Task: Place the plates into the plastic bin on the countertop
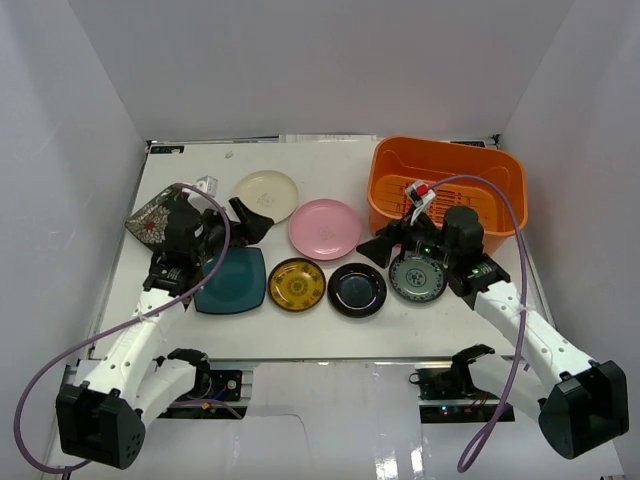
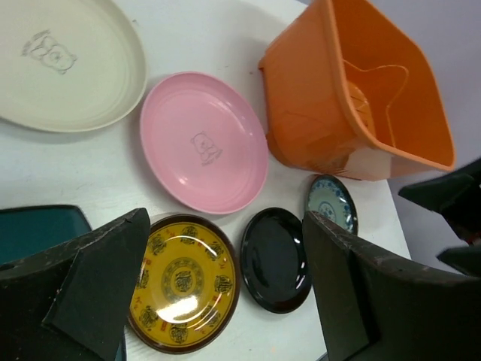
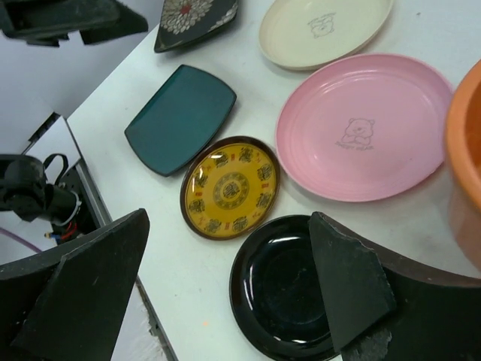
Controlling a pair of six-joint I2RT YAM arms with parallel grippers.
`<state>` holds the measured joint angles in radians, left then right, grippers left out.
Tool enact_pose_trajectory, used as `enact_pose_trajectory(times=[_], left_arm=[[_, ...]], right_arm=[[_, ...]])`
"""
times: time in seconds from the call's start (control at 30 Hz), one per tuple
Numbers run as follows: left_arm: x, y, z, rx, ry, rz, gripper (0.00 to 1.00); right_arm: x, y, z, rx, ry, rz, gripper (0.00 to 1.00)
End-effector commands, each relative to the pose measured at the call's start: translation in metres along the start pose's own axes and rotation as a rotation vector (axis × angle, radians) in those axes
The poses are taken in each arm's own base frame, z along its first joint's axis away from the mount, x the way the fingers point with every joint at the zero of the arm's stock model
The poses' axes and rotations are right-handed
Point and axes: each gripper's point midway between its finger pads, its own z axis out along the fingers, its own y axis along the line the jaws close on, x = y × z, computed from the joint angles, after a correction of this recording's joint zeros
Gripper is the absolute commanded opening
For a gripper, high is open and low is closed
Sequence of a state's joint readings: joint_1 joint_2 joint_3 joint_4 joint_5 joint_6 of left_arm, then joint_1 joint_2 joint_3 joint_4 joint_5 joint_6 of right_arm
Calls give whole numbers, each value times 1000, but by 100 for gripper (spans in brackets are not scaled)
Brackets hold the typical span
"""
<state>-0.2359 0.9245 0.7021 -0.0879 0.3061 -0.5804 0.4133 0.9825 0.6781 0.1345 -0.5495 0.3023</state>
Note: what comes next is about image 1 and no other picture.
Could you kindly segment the teal square plate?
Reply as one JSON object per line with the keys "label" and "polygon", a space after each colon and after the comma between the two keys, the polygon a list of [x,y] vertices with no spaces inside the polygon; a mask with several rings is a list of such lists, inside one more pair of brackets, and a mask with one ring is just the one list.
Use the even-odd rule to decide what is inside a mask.
{"label": "teal square plate", "polygon": [[233,315],[262,305],[266,267],[259,248],[230,248],[216,274],[195,294],[195,309],[208,315]]}

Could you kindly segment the black floral rectangular plate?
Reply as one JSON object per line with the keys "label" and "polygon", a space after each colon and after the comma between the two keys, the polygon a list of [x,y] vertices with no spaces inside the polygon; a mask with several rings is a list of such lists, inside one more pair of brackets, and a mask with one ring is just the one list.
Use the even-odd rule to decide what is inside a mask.
{"label": "black floral rectangular plate", "polygon": [[134,212],[125,228],[141,244],[156,251],[165,243],[169,215],[187,200],[188,194],[182,189],[169,186]]}

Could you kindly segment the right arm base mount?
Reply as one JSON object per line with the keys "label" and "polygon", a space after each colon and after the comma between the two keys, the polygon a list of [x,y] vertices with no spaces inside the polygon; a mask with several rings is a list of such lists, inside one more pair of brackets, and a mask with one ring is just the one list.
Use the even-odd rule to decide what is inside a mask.
{"label": "right arm base mount", "polygon": [[421,423],[487,423],[497,410],[499,397],[473,385],[469,366],[494,353],[486,345],[476,345],[455,354],[449,364],[416,368],[408,382],[419,389]]}

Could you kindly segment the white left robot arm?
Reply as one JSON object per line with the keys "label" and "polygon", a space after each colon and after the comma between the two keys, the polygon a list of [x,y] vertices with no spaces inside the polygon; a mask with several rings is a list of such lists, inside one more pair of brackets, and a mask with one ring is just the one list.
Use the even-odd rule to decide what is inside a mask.
{"label": "white left robot arm", "polygon": [[155,354],[183,317],[204,280],[213,277],[232,247],[259,243],[273,227],[237,197],[229,201],[237,218],[213,205],[199,210],[182,190],[165,190],[137,210],[126,229],[151,253],[132,325],[123,329],[99,364],[56,397],[62,451],[118,469],[137,458],[149,425],[180,396],[205,396],[211,374],[204,353],[168,355],[149,374]]}

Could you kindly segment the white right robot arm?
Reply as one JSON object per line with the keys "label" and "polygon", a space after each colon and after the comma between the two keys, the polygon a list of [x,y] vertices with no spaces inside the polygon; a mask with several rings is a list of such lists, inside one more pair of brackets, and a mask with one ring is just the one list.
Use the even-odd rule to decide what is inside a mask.
{"label": "white right robot arm", "polygon": [[477,213],[449,208],[441,226],[426,214],[391,221],[357,250],[380,267],[401,256],[434,261],[451,291],[514,346],[504,361],[493,348],[474,345],[456,353],[438,385],[472,399],[489,392],[535,420],[549,445],[574,459],[629,430],[627,379],[614,361],[598,362],[573,346],[535,309],[524,291],[484,251]]}

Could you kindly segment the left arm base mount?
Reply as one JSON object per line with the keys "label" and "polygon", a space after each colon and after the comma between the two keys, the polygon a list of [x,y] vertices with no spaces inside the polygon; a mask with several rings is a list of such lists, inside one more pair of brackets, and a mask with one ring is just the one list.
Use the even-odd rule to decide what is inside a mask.
{"label": "left arm base mount", "polygon": [[247,410],[241,370],[212,370],[192,392],[180,396],[160,417],[182,420],[241,420]]}

